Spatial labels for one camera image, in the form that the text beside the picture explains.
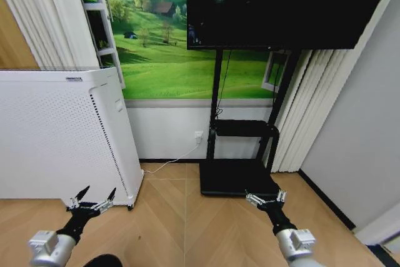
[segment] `television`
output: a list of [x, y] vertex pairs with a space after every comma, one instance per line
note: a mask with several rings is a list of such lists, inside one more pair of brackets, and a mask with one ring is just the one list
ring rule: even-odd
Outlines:
[[187, 0], [188, 49], [351, 49], [379, 0]]

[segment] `white air purifier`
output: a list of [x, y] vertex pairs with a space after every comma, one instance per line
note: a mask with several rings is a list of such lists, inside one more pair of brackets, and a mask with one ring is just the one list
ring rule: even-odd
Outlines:
[[117, 188], [132, 208], [143, 179], [115, 68], [0, 71], [0, 198], [85, 201]]

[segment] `wall mural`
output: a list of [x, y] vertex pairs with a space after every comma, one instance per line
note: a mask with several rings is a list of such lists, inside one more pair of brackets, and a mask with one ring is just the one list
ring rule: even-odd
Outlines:
[[[126, 99], [211, 98], [215, 51], [186, 49], [186, 0], [108, 3]], [[101, 33], [98, 36], [97, 46], [107, 47], [106, 39], [101, 39]], [[227, 59], [225, 51], [222, 78]], [[261, 87], [267, 60], [266, 51], [233, 51], [223, 98], [272, 98], [273, 92]], [[279, 73], [274, 68], [268, 80]]]

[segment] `house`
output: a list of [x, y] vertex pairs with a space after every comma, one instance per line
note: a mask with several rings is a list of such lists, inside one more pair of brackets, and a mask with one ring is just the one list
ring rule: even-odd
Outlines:
[[172, 17], [175, 13], [176, 4], [172, 2], [156, 3], [152, 12], [154, 14], [161, 14], [163, 16]]

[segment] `tv stand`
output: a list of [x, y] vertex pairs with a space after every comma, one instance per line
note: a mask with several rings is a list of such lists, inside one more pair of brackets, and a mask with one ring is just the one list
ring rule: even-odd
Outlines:
[[[279, 186], [271, 178], [271, 169], [279, 141], [279, 131], [275, 127], [275, 122], [300, 53], [301, 50], [292, 51], [282, 75], [282, 81], [268, 122], [265, 122], [261, 120], [216, 119], [219, 79], [223, 60], [223, 49], [216, 49], [207, 158], [200, 163], [200, 185], [203, 195], [245, 196], [246, 191], [265, 197], [278, 194]], [[216, 136], [260, 137], [260, 146], [256, 158], [214, 159]], [[262, 161], [269, 138], [272, 138], [272, 143], [265, 167]]]

